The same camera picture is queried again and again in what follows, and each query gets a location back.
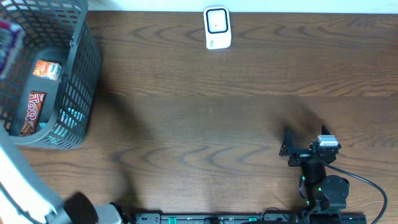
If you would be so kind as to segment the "chocolate bar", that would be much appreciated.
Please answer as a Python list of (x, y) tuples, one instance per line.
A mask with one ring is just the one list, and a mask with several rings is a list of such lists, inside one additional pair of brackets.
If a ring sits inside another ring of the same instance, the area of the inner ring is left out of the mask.
[(30, 136), (36, 132), (40, 114), (47, 94), (41, 91), (30, 91), (27, 111), (22, 125), (20, 136)]

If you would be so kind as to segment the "orange Kleenex tissue pack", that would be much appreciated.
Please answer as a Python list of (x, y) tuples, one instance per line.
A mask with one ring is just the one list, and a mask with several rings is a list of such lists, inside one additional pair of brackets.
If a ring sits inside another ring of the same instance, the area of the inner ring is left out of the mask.
[(33, 75), (39, 78), (56, 81), (61, 74), (61, 70), (62, 66), (59, 63), (38, 60), (35, 64)]

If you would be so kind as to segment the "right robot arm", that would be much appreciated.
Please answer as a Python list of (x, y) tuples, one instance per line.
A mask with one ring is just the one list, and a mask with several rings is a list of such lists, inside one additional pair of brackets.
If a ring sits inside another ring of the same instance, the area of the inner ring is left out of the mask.
[(279, 155), (288, 157), (288, 166), (300, 167), (299, 192), (310, 208), (335, 212), (346, 208), (349, 182), (338, 175), (327, 175), (325, 167), (336, 160), (340, 143), (326, 126), (308, 148), (295, 146), (292, 132), (285, 128)]

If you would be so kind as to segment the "purple sanitary pad pack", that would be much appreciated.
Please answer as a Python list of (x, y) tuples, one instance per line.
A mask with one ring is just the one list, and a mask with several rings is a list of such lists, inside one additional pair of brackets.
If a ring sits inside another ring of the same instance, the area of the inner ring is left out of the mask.
[(19, 24), (1, 19), (1, 79), (5, 79), (23, 47), (25, 32)]

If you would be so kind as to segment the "white barcode scanner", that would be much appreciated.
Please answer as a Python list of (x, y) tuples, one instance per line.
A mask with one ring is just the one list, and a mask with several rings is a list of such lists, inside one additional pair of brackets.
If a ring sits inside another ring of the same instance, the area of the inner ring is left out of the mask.
[(208, 50), (226, 49), (231, 45), (231, 22), (224, 6), (208, 7), (203, 12), (206, 47)]

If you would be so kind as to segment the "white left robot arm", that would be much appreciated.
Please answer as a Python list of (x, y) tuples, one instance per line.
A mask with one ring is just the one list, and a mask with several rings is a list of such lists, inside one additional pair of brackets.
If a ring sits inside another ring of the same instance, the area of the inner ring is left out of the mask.
[(1, 195), (30, 223), (122, 223), (114, 205), (93, 205), (81, 192), (62, 199), (31, 168), (1, 128)]

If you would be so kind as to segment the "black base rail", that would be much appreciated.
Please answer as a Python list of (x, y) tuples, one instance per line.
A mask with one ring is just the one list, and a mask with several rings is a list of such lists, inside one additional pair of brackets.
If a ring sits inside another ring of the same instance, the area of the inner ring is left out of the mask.
[(135, 224), (242, 224), (242, 223), (310, 223), (310, 224), (366, 224), (364, 215), (316, 214), (305, 212), (283, 214), (270, 212), (261, 214), (159, 214), (136, 213)]

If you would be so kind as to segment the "teal flushable wipes pack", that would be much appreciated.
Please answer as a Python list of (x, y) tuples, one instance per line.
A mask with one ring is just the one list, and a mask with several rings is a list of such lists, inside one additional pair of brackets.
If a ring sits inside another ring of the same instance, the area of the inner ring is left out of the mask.
[(43, 143), (46, 146), (56, 145), (57, 147), (76, 147), (80, 142), (80, 138), (73, 134), (72, 131), (76, 131), (85, 116), (73, 109), (65, 108), (60, 110), (60, 120), (52, 130), (50, 135), (43, 138)]

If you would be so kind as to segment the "grey plastic shopping basket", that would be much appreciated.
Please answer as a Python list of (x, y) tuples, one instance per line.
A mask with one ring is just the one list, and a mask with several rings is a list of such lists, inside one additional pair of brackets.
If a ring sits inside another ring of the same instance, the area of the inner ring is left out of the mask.
[[(87, 12), (87, 0), (1, 1), (1, 19), (19, 24), (25, 32), (16, 62), (1, 80), (1, 123), (14, 144), (69, 149), (43, 143), (65, 108), (85, 116), (72, 131), (80, 138), (76, 147), (83, 142), (101, 69), (101, 55), (86, 21)], [(62, 70), (58, 80), (34, 76), (38, 60), (59, 63)], [(36, 132), (21, 137), (30, 91), (47, 96)]]

